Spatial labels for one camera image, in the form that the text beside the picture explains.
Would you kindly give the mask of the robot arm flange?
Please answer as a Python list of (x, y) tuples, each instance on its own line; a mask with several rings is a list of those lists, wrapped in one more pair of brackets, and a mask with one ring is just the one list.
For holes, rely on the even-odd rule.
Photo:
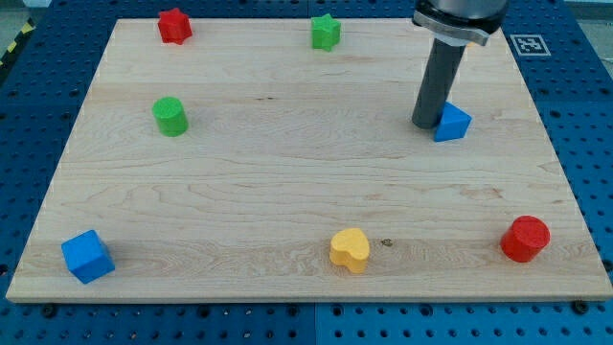
[(418, 0), (414, 24), (432, 32), (443, 43), (485, 46), (501, 26), (509, 0)]

